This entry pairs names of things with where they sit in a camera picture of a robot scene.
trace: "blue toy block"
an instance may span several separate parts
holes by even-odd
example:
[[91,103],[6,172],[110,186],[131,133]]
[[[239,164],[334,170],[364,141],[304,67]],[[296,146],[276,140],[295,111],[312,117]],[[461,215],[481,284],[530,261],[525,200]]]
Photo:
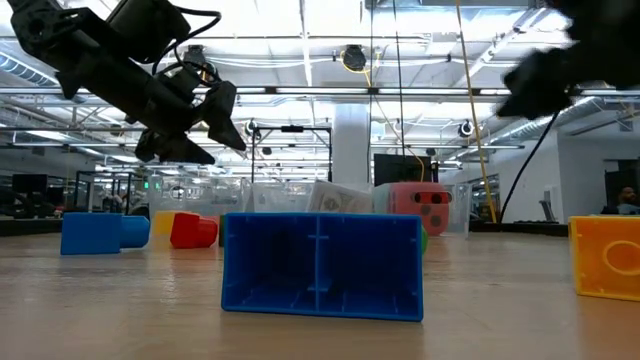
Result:
[[60,254],[117,254],[120,252],[121,230],[121,214],[64,214]]
[[151,223],[144,216],[123,216],[120,234],[121,249],[140,249],[149,242]]
[[121,248],[142,248],[149,241],[149,230],[149,221],[144,216],[65,214],[60,254],[117,254]]
[[422,321],[418,216],[229,214],[227,311]]

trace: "person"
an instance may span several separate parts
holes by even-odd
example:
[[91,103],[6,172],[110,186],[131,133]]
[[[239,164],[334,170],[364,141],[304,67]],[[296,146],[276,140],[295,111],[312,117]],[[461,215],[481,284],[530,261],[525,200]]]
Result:
[[640,215],[640,206],[636,205],[636,193],[632,187],[625,187],[618,197],[620,215]]

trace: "fluorescent light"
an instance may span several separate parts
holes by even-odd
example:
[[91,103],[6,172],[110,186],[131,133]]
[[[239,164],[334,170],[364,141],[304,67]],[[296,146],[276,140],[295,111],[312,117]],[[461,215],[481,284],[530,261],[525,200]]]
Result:
[[524,145],[489,145],[483,146],[483,149],[489,150],[520,150],[524,149]]
[[57,131],[32,130],[32,131],[27,131],[27,133],[31,134],[31,135],[39,136],[39,137],[42,137],[42,138],[45,138],[45,139],[51,139],[51,140],[65,141],[65,140],[69,139],[68,136],[62,135]]
[[84,151],[84,152],[86,152],[87,154],[91,154],[91,155],[95,155],[95,156],[104,156],[104,154],[103,154],[103,153],[99,153],[99,152],[97,152],[97,151],[95,151],[95,150],[86,149],[86,148],[82,148],[82,147],[81,147],[81,148],[79,148],[79,149],[80,149],[80,150],[82,150],[82,151]]
[[243,88],[239,87],[237,90],[238,94],[264,94],[267,92],[265,88]]
[[76,146],[76,147],[119,147],[120,144],[101,144],[101,143],[97,143],[97,144],[69,144],[71,146]]
[[[402,149],[402,144],[371,144],[372,148],[378,149]],[[411,149],[464,149],[462,145],[434,145],[434,144],[405,144]]]
[[127,163],[137,163],[140,161],[138,160],[138,158],[133,156],[123,156],[123,155],[110,155],[110,156],[118,161],[127,162]]
[[60,143],[13,143],[13,146],[31,146],[31,147],[63,147]]
[[583,96],[640,96],[640,90],[615,90],[615,89],[594,89],[582,90],[580,95]]
[[452,160],[440,161],[440,164],[462,166],[462,163],[460,161],[452,161]]
[[[400,95],[400,89],[380,89],[380,95]],[[402,89],[403,95],[468,95],[467,89]]]
[[482,89],[480,90],[480,95],[510,95],[511,91],[508,89]]
[[368,94],[367,88],[276,88],[278,94]]

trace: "metal frame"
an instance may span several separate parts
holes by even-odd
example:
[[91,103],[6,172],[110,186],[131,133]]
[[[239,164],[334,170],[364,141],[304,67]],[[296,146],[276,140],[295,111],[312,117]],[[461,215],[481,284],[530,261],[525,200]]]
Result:
[[[266,134],[263,135],[262,139],[256,143],[256,134],[261,130],[267,131]],[[251,134],[251,183],[253,184],[256,179],[256,147],[260,145],[261,142],[266,140],[269,135],[271,135],[274,131],[282,131],[284,133],[302,133],[305,131],[311,131],[316,135],[318,140],[320,140],[324,146],[329,149],[329,182],[333,181],[333,130],[328,127],[304,127],[304,126],[256,126],[253,129],[253,133]],[[326,131],[329,134],[329,143],[326,143],[324,140],[318,136],[317,131]],[[296,148],[296,144],[290,144],[289,147]]]
[[[99,175],[104,175],[104,176],[108,176],[108,177],[113,177],[113,176],[109,176],[109,175],[115,175],[115,174],[121,174],[121,172],[113,172],[113,171],[76,171],[76,183],[75,183],[75,187],[73,190],[73,206],[74,208],[78,206],[78,186],[80,184],[80,176],[81,175],[86,175],[86,176],[99,176]],[[140,176],[137,174],[133,174],[133,173],[128,173],[127,174],[127,205],[125,206],[125,215],[129,215],[129,206],[131,204],[131,181],[133,180],[133,178],[136,178],[138,180],[144,180],[144,176]],[[115,191],[116,191],[116,185],[118,187],[118,189],[120,189],[120,185],[121,185],[121,181],[122,179],[116,179],[115,177],[113,177],[113,182],[112,182],[112,187],[111,187],[111,195],[115,195]],[[90,198],[90,196],[92,196],[93,194],[91,193],[91,189],[92,186],[91,184],[93,183],[92,181],[86,181],[88,185],[87,187],[87,199]]]

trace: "red toy block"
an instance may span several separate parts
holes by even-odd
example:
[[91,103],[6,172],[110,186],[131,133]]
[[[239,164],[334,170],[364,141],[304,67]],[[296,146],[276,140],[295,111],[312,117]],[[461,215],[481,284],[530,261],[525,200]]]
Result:
[[438,183],[396,183],[391,185],[389,213],[420,215],[429,236],[438,236],[449,226],[451,194]]
[[171,245],[176,249],[208,248],[216,242],[218,224],[212,217],[178,213],[173,220]]

